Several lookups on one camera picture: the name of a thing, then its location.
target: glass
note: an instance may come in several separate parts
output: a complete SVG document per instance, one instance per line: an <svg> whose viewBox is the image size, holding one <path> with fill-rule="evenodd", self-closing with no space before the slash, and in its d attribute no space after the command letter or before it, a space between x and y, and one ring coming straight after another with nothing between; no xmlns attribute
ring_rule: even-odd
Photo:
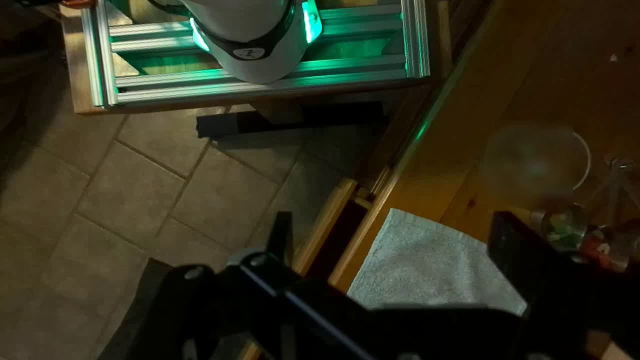
<svg viewBox="0 0 640 360"><path fill-rule="evenodd" d="M565 127L516 123L485 146L481 172L513 200L565 195L582 186L592 165L588 144Z"/></svg>

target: wooden surface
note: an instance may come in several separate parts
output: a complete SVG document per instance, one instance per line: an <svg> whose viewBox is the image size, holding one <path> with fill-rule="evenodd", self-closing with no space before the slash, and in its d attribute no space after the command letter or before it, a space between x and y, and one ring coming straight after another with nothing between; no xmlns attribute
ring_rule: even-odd
<svg viewBox="0 0 640 360"><path fill-rule="evenodd" d="M580 132L602 180L603 158L640 158L640 0L496 0L331 283L347 288L390 208L485 239L493 210L516 208L478 172L489 136L516 121Z"/></svg>
<svg viewBox="0 0 640 360"><path fill-rule="evenodd" d="M294 258L294 271L306 274L317 251L321 250L328 232L334 228L336 220L340 218L340 212L344 210L345 202L352 200L356 192L358 181L352 178L341 178L340 184L334 188L334 192L324 202L324 208L320 210L320 215L316 218L316 223L306 237L306 243L299 251L295 251Z"/></svg>

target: white towel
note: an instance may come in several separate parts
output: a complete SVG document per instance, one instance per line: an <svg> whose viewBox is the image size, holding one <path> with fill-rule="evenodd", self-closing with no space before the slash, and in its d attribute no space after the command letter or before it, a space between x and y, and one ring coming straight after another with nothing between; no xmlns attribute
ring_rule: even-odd
<svg viewBox="0 0 640 360"><path fill-rule="evenodd" d="M365 307L405 304L485 306L521 313L525 301L485 254L485 243L392 208L347 295Z"/></svg>

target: white object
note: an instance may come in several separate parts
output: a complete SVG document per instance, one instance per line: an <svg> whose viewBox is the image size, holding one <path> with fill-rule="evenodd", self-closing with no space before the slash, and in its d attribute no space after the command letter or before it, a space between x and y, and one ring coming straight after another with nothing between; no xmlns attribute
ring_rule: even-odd
<svg viewBox="0 0 640 360"><path fill-rule="evenodd" d="M483 306L521 313L525 301L467 233L392 208L347 295L365 307Z"/></svg>
<svg viewBox="0 0 640 360"><path fill-rule="evenodd" d="M302 0L182 0L195 16L193 32L205 50L231 75L246 81L273 81L291 71L308 46L304 32ZM291 11L291 21L282 35L261 46L224 48L221 42L250 44L269 34Z"/></svg>

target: tiled floor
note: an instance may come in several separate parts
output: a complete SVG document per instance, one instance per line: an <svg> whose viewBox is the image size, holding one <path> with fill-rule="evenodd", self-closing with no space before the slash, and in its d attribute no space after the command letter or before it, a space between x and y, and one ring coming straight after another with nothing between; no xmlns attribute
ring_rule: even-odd
<svg viewBox="0 0 640 360"><path fill-rule="evenodd" d="M81 117L63 65L44 74L22 141L0 138L1 360L95 358L149 256L220 269L264 245L277 210L302 242L368 144L324 127L213 146L195 138L202 109Z"/></svg>

